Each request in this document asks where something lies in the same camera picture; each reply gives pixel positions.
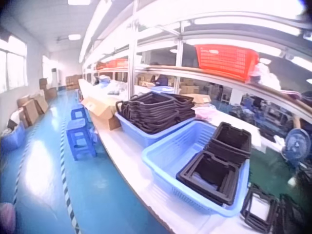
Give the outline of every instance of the ceiling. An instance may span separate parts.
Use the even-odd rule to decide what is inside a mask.
[[[81,48],[98,2],[73,6],[68,5],[68,0],[14,0],[8,10],[48,51],[56,52]],[[107,26],[129,2],[115,0],[101,24]],[[70,41],[69,34],[80,34],[81,39]]]

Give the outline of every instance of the red plastic basket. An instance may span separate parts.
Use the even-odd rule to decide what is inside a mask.
[[[125,58],[119,58],[112,61],[109,61],[106,65],[108,68],[116,68],[116,67],[127,67],[128,60]]]
[[[195,45],[199,67],[213,75],[245,82],[258,64],[256,51],[232,45]]]

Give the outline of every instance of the blue bin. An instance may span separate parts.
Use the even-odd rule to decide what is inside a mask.
[[[155,142],[159,141],[160,139],[163,139],[170,133],[175,132],[176,130],[182,128],[184,125],[190,123],[194,120],[194,118],[189,118],[183,122],[180,122],[174,126],[171,126],[170,128],[167,128],[159,133],[156,134],[148,134],[138,127],[134,126],[132,123],[130,123],[128,120],[126,120],[124,117],[119,115],[118,113],[115,113],[116,117],[119,119],[121,127],[123,131],[128,134],[131,138],[133,138],[135,141],[137,141],[141,146],[146,148],[149,145],[154,144]]]
[[[156,93],[167,93],[167,94],[175,93],[173,87],[170,86],[154,86],[151,89]]]
[[[143,150],[144,163],[151,168],[156,182],[164,189],[206,214],[218,213],[224,217],[237,215],[244,202],[249,176],[249,160],[240,167],[239,180],[231,206],[219,206],[176,180],[176,174],[201,151],[212,137],[216,127],[193,121],[178,131]]]
[[[25,137],[26,131],[24,124],[19,122],[13,132],[1,138],[1,153],[8,153],[19,148],[23,144]]]

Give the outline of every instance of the black and white floor stripe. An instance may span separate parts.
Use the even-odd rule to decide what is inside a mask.
[[[19,181],[20,181],[20,173],[21,173],[21,170],[23,168],[23,164],[24,164],[24,160],[25,160],[25,157],[26,157],[26,154],[28,152],[28,148],[29,148],[29,144],[30,142],[32,141],[33,137],[34,137],[34,134],[36,133],[37,131],[37,128],[40,124],[41,120],[39,120],[34,128],[32,129],[32,132],[27,140],[27,143],[26,143],[26,146],[25,146],[25,149],[23,151],[23,155],[21,157],[21,160],[20,160],[20,163],[19,163],[19,171],[18,171],[18,176],[16,178],[16,181],[15,181],[15,190],[14,190],[14,197],[13,197],[13,205],[15,206],[16,205],[16,202],[17,202],[17,198],[18,198],[18,190],[19,190]]]
[[[63,191],[65,196],[65,203],[67,206],[68,215],[72,221],[73,228],[75,229],[76,234],[81,234],[81,230],[77,223],[74,210],[72,207],[71,200],[68,194],[67,182],[66,182],[66,174],[65,174],[65,161],[64,161],[64,145],[65,145],[65,125],[66,125],[66,118],[64,118],[62,126],[61,126],[61,134],[60,134],[60,171],[61,171],[61,178],[63,183]]]

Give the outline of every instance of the white workbench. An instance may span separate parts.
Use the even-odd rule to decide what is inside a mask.
[[[85,80],[79,80],[79,84],[84,97],[92,96],[91,84]],[[176,234],[223,234],[225,230],[226,233],[233,233],[229,231],[231,229],[239,230],[239,233],[256,233],[246,227],[239,214],[233,218],[223,218],[218,214],[200,213],[171,191],[159,187],[154,183],[150,168],[141,159],[143,148],[139,144],[121,128],[109,131],[98,119],[93,118],[92,121],[121,176],[146,208],[168,230]]]

